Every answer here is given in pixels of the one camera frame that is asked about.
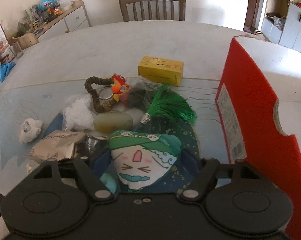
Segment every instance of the white table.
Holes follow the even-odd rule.
[[[135,77],[145,55],[185,62],[186,79],[175,89],[198,115],[201,157],[227,162],[214,99],[230,40],[238,35],[247,33],[178,21],[128,22],[79,30],[26,49],[0,84],[0,192],[6,195],[26,176],[30,161],[23,157],[42,136],[27,145],[19,143],[26,118],[43,120],[45,129],[65,99],[85,93],[85,79],[115,72]],[[6,232],[0,220],[0,239]]]

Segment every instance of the white figurine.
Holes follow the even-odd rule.
[[[26,144],[33,141],[40,134],[42,126],[43,121],[27,118],[21,126],[19,142]]]

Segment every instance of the white label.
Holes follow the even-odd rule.
[[[221,87],[217,104],[224,124],[230,161],[234,163],[237,159],[246,158],[247,154],[237,115],[225,84]]]

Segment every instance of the red cardboard panel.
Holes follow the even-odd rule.
[[[285,232],[292,239],[301,240],[301,155],[297,139],[277,131],[273,109],[278,98],[235,39],[229,48],[217,98],[223,83],[240,124],[246,160],[289,195],[294,212]]]

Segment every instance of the black circular disc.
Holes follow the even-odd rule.
[[[208,194],[205,209],[226,230],[243,235],[264,235],[278,231],[289,221],[292,202],[279,189],[241,192],[228,184]]]
[[[86,214],[88,200],[78,189],[49,180],[17,186],[1,203],[8,227],[27,235],[50,235],[75,225]]]

